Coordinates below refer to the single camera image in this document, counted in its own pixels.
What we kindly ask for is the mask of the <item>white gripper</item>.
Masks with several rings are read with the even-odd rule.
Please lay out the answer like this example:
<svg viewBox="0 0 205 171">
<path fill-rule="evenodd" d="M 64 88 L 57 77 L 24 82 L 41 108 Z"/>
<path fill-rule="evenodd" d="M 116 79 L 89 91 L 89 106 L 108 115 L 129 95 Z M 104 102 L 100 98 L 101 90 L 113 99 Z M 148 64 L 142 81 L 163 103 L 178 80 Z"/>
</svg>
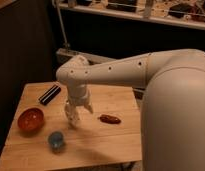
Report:
<svg viewBox="0 0 205 171">
<path fill-rule="evenodd" d="M 93 107 L 90 102 L 90 92 L 86 84 L 70 84 L 67 86 L 68 101 L 74 106 L 84 106 L 91 114 Z M 65 114 L 68 120 L 74 120 L 74 112 L 69 104 L 65 105 Z"/>
</svg>

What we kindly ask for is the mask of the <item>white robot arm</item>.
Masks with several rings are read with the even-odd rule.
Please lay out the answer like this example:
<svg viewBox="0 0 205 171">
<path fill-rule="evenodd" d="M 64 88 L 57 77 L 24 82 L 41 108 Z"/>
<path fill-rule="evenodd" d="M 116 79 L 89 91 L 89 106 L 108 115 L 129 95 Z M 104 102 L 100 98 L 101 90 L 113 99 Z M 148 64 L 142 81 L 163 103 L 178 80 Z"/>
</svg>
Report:
<svg viewBox="0 0 205 171">
<path fill-rule="evenodd" d="M 144 171 L 205 171 L 205 52 L 179 49 L 90 65 L 76 55 L 59 67 L 66 109 L 90 106 L 89 84 L 142 88 Z"/>
</svg>

